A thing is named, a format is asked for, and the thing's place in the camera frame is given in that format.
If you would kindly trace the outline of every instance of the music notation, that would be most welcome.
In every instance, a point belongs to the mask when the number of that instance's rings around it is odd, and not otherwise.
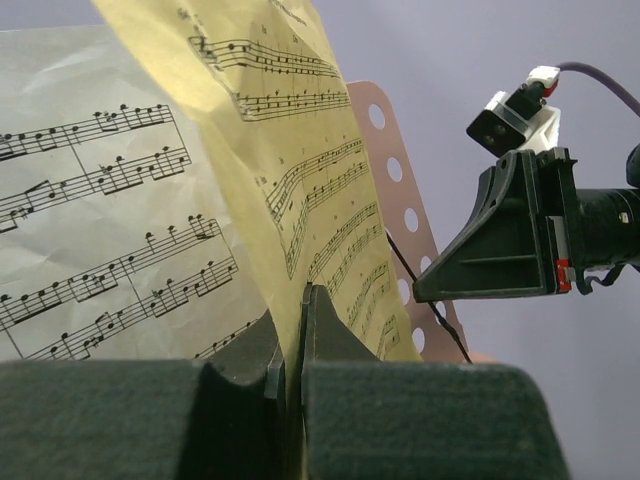
[[[376,356],[380,360],[384,360],[389,352],[399,343],[400,329],[398,328],[398,320],[395,315],[391,315],[382,327],[382,335],[380,336]]]
[[[18,134],[0,134],[0,162],[169,122],[175,123],[167,105],[146,108],[120,105],[118,112],[96,112],[90,120]]]
[[[95,193],[112,195],[144,183],[185,172],[191,158],[184,147],[163,147],[146,157],[126,160],[116,157],[111,165],[60,182],[45,180],[23,193],[0,199],[0,234],[18,228],[18,219]]]
[[[290,279],[293,278],[293,274],[298,266],[298,259],[300,258],[304,236],[307,231],[306,223],[309,213],[368,171],[369,166],[367,162],[354,164],[342,175],[332,178],[320,188],[313,187],[313,190],[307,194],[300,210],[300,216],[295,223],[289,248],[284,252],[287,272]]]
[[[116,313],[105,312],[88,326],[75,332],[64,332],[60,340],[29,355],[31,360],[86,360],[91,349],[147,318],[160,318],[204,297],[233,280],[238,266],[233,257],[220,262],[209,261],[200,272],[175,282],[168,279],[160,290]]]
[[[364,317],[364,322],[362,322],[362,328],[360,331],[361,339],[365,339],[367,337],[367,334],[369,333],[369,328],[371,327],[371,322],[373,321],[373,314],[375,313],[378,302],[382,300],[382,297],[384,297],[385,294],[390,290],[391,283],[387,281],[380,285],[375,292],[373,292],[371,300],[369,301],[369,306],[367,307],[367,313]]]
[[[254,323],[256,323],[257,320],[254,320],[252,322],[247,322],[246,325],[243,325],[242,327],[240,327],[239,329],[237,329],[235,332],[230,333],[229,335],[227,335],[226,337],[213,342],[209,347],[205,348],[203,351],[196,353],[193,356],[194,360],[198,360],[198,359],[209,359],[213,356],[213,354],[219,352],[220,350],[222,350],[224,347],[226,347],[227,345],[229,345],[229,343],[231,343],[233,340],[237,339],[239,336],[241,336],[243,333],[245,333],[247,330],[249,330],[249,328],[251,327],[251,325],[253,325]]]
[[[342,282],[344,281],[347,273],[349,273],[349,269],[355,262],[358,254],[364,250],[364,248],[369,244],[374,238],[377,238],[382,233],[382,227],[378,225],[374,225],[373,227],[367,228],[365,233],[358,237],[355,243],[347,249],[346,255],[343,257],[342,262],[338,269],[331,276],[329,281],[327,282],[327,290],[329,291],[329,295],[331,298],[334,297]]]
[[[330,89],[321,93],[307,93],[305,90],[302,94],[290,95],[283,95],[279,91],[274,95],[263,96],[237,93],[235,101],[245,122],[259,122],[351,106],[347,92],[331,92]]]
[[[356,297],[353,306],[349,309],[349,320],[348,325],[349,329],[353,330],[354,325],[358,321],[358,317],[360,317],[360,313],[362,312],[362,307],[364,306],[364,301],[369,295],[369,291],[373,286],[373,283],[380,277],[389,273],[389,265],[387,262],[384,262],[381,265],[378,265],[374,268],[371,273],[367,276],[365,281],[362,283],[362,288],[360,289],[360,293]]]
[[[148,232],[145,235],[146,247],[71,278],[54,282],[41,290],[18,298],[1,295],[2,330],[8,330],[68,301],[75,300],[81,303],[108,292],[118,287],[119,281],[123,279],[130,281],[129,275],[189,250],[222,233],[216,220],[206,220],[202,215],[190,216],[188,229],[177,231],[174,226],[170,226],[167,231],[168,236],[163,239],[156,239],[153,233]]]
[[[366,207],[359,210],[353,215],[342,227],[340,227],[335,235],[322,247],[318,253],[313,257],[313,261],[309,266],[308,280],[314,282],[320,275],[324,267],[327,265],[331,257],[338,251],[340,245],[353,233],[353,231],[368,218],[373,217],[378,213],[378,205],[370,203]]]
[[[208,66],[218,70],[244,67],[281,75],[311,75],[339,78],[336,67],[317,57],[283,52],[251,40],[210,42],[204,36],[188,39],[191,48]]]
[[[343,143],[339,147],[323,152],[290,168],[280,181],[274,184],[275,188],[267,195],[267,206],[273,220],[279,222],[282,219],[288,205],[290,205],[291,196],[295,188],[300,185],[303,179],[322,172],[327,167],[337,164],[340,160],[360,152],[362,152],[362,140],[356,139]]]

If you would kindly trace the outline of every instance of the pink perforated panel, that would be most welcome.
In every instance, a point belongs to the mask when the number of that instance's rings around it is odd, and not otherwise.
[[[419,275],[438,252],[391,102],[372,82],[354,82],[348,87],[369,153],[385,226],[412,270]],[[413,300],[411,278],[395,255],[393,257],[398,286],[411,318],[414,343],[422,358],[430,362],[464,361],[429,306]],[[466,346],[453,303],[444,302],[438,308]]]

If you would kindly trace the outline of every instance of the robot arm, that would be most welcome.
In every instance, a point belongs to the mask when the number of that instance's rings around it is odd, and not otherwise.
[[[467,129],[499,159],[480,175],[463,230],[414,283],[416,301],[553,295],[574,284],[586,295],[594,281],[611,285],[625,265],[640,265],[640,191],[576,189],[576,160],[556,146],[560,111],[546,98],[560,72],[532,70]],[[636,187],[638,164],[640,149],[627,161]],[[598,269],[609,270],[603,280],[587,276]]]

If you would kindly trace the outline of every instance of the red component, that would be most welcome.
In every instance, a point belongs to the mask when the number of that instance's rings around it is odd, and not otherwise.
[[[558,272],[558,290],[560,293],[565,293],[571,290],[571,281],[567,278],[568,268],[568,258],[559,258],[558,260],[556,260],[556,271]]]
[[[551,85],[549,88],[546,88],[544,93],[542,94],[542,96],[544,98],[549,98],[551,96],[551,94],[554,92],[554,90],[556,89],[557,86],[558,86],[558,80],[553,82],[553,85]]]

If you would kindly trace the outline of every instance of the black cylinder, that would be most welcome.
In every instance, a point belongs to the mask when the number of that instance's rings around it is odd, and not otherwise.
[[[585,245],[583,268],[640,264],[640,190],[577,190]]]

